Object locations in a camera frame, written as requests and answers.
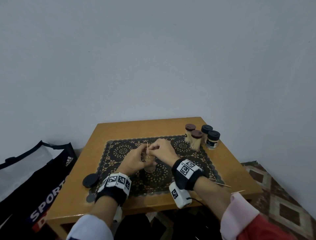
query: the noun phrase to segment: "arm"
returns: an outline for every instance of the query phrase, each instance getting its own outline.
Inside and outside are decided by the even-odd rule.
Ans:
[[[146,144],[142,144],[137,149],[132,149],[123,159],[116,173],[131,176],[145,167],[156,165],[156,162],[141,161],[140,155],[146,146]],[[72,227],[67,240],[113,239],[110,227],[117,208],[118,203],[112,197],[100,197],[89,214],[81,217]]]
[[[147,150],[164,163],[173,166],[179,159],[170,141],[158,139]],[[293,239],[279,227],[267,222],[259,211],[239,193],[231,195],[206,177],[199,177],[194,191],[221,220],[221,234],[224,240],[286,240]]]

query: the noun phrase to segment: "placemat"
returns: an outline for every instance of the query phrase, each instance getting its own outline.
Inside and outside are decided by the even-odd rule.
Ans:
[[[171,141],[171,145],[179,157],[186,157],[202,168],[206,176],[215,178],[216,182],[224,184],[203,147],[201,146],[199,151],[192,150],[190,144],[184,141],[184,137],[184,135],[177,135],[108,141],[97,169],[99,183],[89,190],[89,195],[86,199],[87,202],[94,201],[96,192],[102,181],[108,175],[116,171],[131,149],[139,147],[142,143],[153,143],[158,138],[165,138]],[[130,196],[144,194],[153,195],[169,192],[169,185],[174,181],[171,167],[157,158],[156,162],[156,170],[152,173],[147,173],[146,171],[141,170],[130,177],[132,181]]]

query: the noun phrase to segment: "black pants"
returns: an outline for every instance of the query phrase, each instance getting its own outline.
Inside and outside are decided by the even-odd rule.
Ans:
[[[211,213],[193,215],[188,208],[180,209],[174,219],[172,240],[221,240],[220,223]],[[152,231],[145,214],[126,216],[117,228],[114,240],[154,240],[160,237]]]

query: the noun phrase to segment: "white sleeve cuff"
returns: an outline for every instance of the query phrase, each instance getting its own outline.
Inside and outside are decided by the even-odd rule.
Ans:
[[[221,220],[221,234],[223,240],[236,240],[236,237],[259,214],[240,193],[235,193],[230,198],[230,204]]]
[[[84,215],[73,225],[66,240],[113,240],[113,235],[104,221],[93,215]]]

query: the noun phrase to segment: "floor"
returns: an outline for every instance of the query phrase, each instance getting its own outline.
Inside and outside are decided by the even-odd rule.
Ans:
[[[279,226],[297,240],[316,239],[316,221],[305,211],[257,162],[243,166],[262,187],[263,194],[255,208],[269,222]],[[156,239],[169,240],[172,236],[173,216],[176,210],[158,212],[152,220]]]

